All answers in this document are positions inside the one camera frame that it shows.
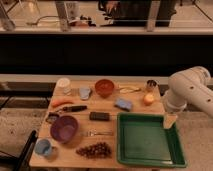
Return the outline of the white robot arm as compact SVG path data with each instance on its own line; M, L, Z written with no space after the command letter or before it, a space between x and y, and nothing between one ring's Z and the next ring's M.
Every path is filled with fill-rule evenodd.
M168 78L169 89L162 97L166 114L163 127L170 129L190 103L213 118L213 90L207 87L211 80L210 72L196 66L172 74Z

